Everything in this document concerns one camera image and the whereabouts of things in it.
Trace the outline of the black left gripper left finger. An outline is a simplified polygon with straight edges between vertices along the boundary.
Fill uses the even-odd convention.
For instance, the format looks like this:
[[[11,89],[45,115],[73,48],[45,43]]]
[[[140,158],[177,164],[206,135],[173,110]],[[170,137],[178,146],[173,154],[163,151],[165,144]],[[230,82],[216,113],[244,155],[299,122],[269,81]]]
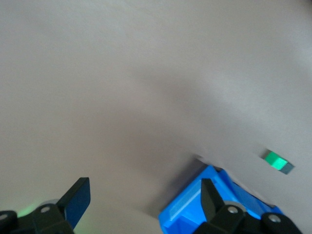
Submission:
[[[90,179],[81,177],[56,203],[42,204],[21,217],[0,211],[0,234],[75,234],[90,202]]]

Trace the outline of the small green cube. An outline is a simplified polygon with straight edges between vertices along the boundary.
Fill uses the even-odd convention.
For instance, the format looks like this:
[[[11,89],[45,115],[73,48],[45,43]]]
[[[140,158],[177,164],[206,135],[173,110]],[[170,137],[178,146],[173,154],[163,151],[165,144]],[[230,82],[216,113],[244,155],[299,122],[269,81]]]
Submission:
[[[264,160],[276,170],[281,171],[288,163],[286,159],[276,154],[273,151],[269,151],[265,156]]]

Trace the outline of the blue plastic storage bin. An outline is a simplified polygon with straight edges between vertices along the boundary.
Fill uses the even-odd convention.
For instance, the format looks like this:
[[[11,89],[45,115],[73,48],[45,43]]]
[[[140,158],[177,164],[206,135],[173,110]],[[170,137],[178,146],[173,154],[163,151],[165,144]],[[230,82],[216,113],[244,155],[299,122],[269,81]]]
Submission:
[[[195,177],[159,214],[163,234],[192,234],[207,221],[201,206],[201,181],[211,179],[225,203],[239,203],[254,218],[260,219],[266,212],[282,214],[273,205],[267,205],[232,181],[223,169],[207,166]]]

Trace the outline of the brown table mat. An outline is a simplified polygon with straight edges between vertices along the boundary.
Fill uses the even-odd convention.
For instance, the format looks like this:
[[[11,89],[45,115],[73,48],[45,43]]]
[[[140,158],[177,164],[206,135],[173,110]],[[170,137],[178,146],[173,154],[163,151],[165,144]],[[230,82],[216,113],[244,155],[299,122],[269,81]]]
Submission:
[[[0,210],[162,234],[202,162],[312,234],[312,0],[0,0]]]

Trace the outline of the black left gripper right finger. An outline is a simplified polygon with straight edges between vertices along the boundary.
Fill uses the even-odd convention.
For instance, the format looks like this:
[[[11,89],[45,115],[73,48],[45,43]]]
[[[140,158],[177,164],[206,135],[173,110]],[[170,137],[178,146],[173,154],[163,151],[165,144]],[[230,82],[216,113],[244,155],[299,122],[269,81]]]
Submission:
[[[283,214],[257,219],[236,205],[225,204],[211,179],[201,181],[201,206],[207,219],[192,234],[302,234]]]

